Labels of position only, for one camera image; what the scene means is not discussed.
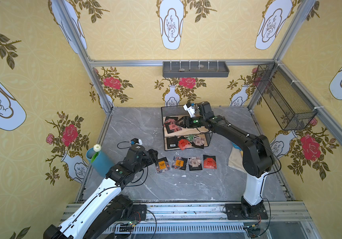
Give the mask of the pink label tea bag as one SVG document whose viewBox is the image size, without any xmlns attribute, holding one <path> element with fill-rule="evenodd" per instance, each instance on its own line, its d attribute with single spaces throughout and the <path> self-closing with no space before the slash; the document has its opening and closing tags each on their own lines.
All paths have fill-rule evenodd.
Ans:
<svg viewBox="0 0 342 239">
<path fill-rule="evenodd" d="M 182 128 L 180 126 L 176 125 L 174 122 L 166 123 L 165 126 L 166 126 L 166 131 L 169 134 L 182 130 Z"/>
</svg>

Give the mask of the earl grey red tea bag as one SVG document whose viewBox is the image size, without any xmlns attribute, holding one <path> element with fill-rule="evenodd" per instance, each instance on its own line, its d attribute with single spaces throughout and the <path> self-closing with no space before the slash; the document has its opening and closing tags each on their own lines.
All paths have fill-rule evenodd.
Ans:
<svg viewBox="0 0 342 239">
<path fill-rule="evenodd" d="M 171 123 L 175 124 L 178 121 L 178 117 L 166 117 L 164 124 Z"/>
</svg>

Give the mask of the floral tea bag shelf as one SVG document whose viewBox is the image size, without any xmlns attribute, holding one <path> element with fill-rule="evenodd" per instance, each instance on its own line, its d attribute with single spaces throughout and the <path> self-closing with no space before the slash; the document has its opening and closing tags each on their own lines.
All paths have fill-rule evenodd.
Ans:
<svg viewBox="0 0 342 239">
<path fill-rule="evenodd" d="M 205 146 L 205 139 L 202 137 L 199 137 L 197 135 L 194 136 L 192 145 L 197 148 L 204 148 Z"/>
</svg>

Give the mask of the orange label tea bag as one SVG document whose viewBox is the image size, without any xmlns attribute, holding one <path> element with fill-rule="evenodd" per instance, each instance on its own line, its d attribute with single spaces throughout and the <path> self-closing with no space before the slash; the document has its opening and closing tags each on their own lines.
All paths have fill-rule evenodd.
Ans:
<svg viewBox="0 0 342 239">
<path fill-rule="evenodd" d="M 187 163 L 188 163 L 188 159 L 187 158 L 183 158 L 183 157 L 180 157 L 180 156 L 175 156 L 173 158 L 172 168 L 179 169 L 179 170 L 186 170 Z"/>
</svg>

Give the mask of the beige floral tea bag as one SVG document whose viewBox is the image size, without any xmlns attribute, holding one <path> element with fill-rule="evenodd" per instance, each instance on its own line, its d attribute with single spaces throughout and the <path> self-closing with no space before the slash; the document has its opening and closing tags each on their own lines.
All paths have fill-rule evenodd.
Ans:
<svg viewBox="0 0 342 239">
<path fill-rule="evenodd" d="M 188 159 L 188 166 L 190 171 L 198 171 L 203 169 L 200 157 L 190 157 Z"/>
</svg>

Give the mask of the red black tea bag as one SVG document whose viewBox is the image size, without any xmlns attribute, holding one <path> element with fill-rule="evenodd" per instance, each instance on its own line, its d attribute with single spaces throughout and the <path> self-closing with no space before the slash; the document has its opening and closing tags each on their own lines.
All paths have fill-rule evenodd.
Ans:
<svg viewBox="0 0 342 239">
<path fill-rule="evenodd" d="M 203 156 L 203 168 L 217 169 L 216 156 L 204 155 Z"/>
</svg>

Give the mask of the red tea bag shelf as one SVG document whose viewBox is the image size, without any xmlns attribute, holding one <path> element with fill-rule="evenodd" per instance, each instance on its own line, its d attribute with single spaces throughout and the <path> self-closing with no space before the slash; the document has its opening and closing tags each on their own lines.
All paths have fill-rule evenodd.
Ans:
<svg viewBox="0 0 342 239">
<path fill-rule="evenodd" d="M 192 146 L 192 144 L 186 139 L 180 139 L 178 141 L 178 147 L 180 150 L 185 150 L 191 146 Z"/>
</svg>

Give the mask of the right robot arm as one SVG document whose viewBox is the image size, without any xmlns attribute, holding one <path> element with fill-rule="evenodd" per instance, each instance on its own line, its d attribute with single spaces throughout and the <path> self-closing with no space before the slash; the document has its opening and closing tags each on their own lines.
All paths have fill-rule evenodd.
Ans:
<svg viewBox="0 0 342 239">
<path fill-rule="evenodd" d="M 178 120 L 183 128 L 204 127 L 237 145 L 242 151 L 242 165 L 247 173 L 244 206 L 256 207 L 263 202 L 264 181 L 275 163 L 270 143 L 264 135 L 248 133 L 230 123 L 224 116 L 215 115 L 208 102 L 188 103 L 183 106 L 188 116 Z"/>
</svg>

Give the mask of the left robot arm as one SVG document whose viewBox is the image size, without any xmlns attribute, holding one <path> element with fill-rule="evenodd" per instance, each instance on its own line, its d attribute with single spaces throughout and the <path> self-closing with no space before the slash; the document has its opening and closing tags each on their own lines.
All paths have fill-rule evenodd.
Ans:
<svg viewBox="0 0 342 239">
<path fill-rule="evenodd" d="M 133 201 L 121 192 L 134 187 L 135 175 L 156 163 L 158 152 L 146 150 L 134 144 L 124 160 L 110 168 L 95 192 L 58 227 L 50 225 L 44 239 L 95 239 L 108 227 L 120 220 L 128 220 L 133 214 Z"/>
</svg>

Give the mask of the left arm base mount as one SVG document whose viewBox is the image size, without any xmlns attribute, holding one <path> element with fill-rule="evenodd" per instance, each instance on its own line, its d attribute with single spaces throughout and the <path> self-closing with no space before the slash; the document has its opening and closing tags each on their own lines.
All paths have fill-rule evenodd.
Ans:
<svg viewBox="0 0 342 239">
<path fill-rule="evenodd" d="M 121 217 L 118 222 L 137 221 L 141 222 L 146 220 L 147 217 L 147 205 L 146 204 L 134 204 L 133 206 L 124 209 L 121 213 Z"/>
</svg>

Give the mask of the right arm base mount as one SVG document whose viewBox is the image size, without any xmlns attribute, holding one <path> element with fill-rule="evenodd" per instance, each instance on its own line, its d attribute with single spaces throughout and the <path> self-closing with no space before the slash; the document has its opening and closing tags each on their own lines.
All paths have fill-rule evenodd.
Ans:
<svg viewBox="0 0 342 239">
<path fill-rule="evenodd" d="M 263 202 L 249 206 L 246 204 L 225 204 L 224 213 L 228 220 L 266 220 L 269 218 Z"/>
</svg>

